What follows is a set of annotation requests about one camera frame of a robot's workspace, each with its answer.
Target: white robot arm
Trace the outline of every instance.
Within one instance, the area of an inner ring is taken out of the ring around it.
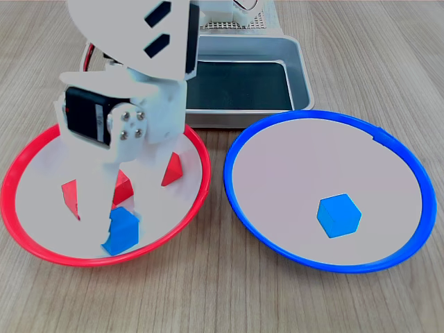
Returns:
[[[187,79],[196,75],[200,10],[190,0],[67,0],[81,33],[122,65],[63,73],[55,103],[62,140],[78,163],[80,222],[106,242],[120,164],[135,209],[150,205],[185,129]]]

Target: red block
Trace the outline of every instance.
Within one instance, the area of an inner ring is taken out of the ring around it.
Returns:
[[[77,182],[76,180],[72,180],[71,182],[67,182],[62,185],[63,191],[63,199],[65,200],[65,204],[68,206],[69,210],[71,210],[72,214],[80,220],[77,211]]]
[[[168,186],[172,182],[183,176],[182,164],[180,163],[180,157],[178,154],[173,153],[169,160],[168,167],[166,168],[165,176],[162,181],[162,186]]]
[[[119,205],[126,199],[131,198],[134,195],[133,186],[128,177],[119,171],[119,176],[117,177],[116,191],[114,192],[114,199],[112,202],[114,205]]]
[[[74,216],[80,220],[77,209],[77,182],[72,180],[64,185],[62,185],[63,198],[65,200],[66,206],[74,214]],[[133,186],[128,177],[119,171],[117,177],[116,189],[114,191],[114,198],[112,200],[111,210],[117,208],[117,205],[124,202],[126,199],[134,195]]]

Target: wood grain surface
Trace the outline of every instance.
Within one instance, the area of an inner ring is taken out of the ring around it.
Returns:
[[[367,275],[279,256],[246,231],[225,197],[223,163],[239,132],[200,130],[213,165],[207,202],[148,255],[104,268],[57,266],[0,225],[0,332],[444,332],[444,3],[279,1],[277,10],[301,43],[315,108],[385,128],[429,172],[438,217],[422,250]],[[78,70],[84,46],[63,2],[0,2],[2,178],[56,122],[58,76]]]

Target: black servo motor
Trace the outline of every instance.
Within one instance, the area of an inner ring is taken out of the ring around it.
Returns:
[[[69,87],[65,92],[68,129],[109,146],[111,136],[106,125],[107,117],[114,106],[129,102],[129,99],[115,99],[77,87]]]

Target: red bowl rim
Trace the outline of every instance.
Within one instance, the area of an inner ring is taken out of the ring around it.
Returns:
[[[13,239],[25,250],[30,252],[40,259],[52,262],[54,264],[60,264],[64,266],[77,266],[77,267],[94,267],[94,266],[106,266],[112,264],[119,264],[138,258],[146,253],[155,250],[156,248],[164,245],[166,242],[170,241],[179,232],[181,232],[197,215],[199,209],[202,207],[205,199],[207,198],[208,191],[210,188],[211,180],[211,162],[208,150],[206,149],[202,139],[194,132],[188,125],[185,126],[185,136],[192,142],[196,147],[200,160],[202,162],[202,183],[200,184],[200,189],[193,206],[188,211],[186,217],[168,234],[164,235],[162,238],[158,239],[154,243],[151,243],[143,248],[139,248],[129,253],[122,255],[116,255],[114,257],[105,257],[97,259],[80,259],[73,258],[64,255],[59,255],[55,252],[47,250],[38,243],[36,243],[32,238],[26,234],[20,221],[18,219],[17,213],[15,211],[15,196],[17,194],[17,188],[22,178],[26,167],[29,165],[31,160],[42,150],[49,142],[54,140],[60,135],[60,129],[58,125],[45,130],[42,134],[36,137],[30,144],[28,144],[24,150],[16,157],[15,161],[11,164],[1,187],[0,193],[0,209],[1,215],[3,216],[3,222],[6,229],[9,231]]]

